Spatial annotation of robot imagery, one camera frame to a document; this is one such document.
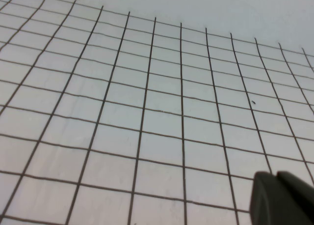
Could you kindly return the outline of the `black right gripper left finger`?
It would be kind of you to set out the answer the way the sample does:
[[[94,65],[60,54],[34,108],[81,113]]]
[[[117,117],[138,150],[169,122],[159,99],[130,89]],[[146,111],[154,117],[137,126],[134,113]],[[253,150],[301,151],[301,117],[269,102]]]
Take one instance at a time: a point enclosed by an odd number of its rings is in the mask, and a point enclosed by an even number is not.
[[[296,223],[295,204],[288,190],[274,175],[257,172],[250,202],[254,225],[292,225]]]

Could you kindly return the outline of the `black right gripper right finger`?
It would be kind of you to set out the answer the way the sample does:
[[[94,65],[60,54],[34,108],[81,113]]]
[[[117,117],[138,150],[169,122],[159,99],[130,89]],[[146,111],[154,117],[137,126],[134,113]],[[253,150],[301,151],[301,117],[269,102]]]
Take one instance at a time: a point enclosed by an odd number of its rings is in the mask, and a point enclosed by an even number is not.
[[[293,200],[314,223],[314,188],[288,171],[277,172],[277,178],[286,187]]]

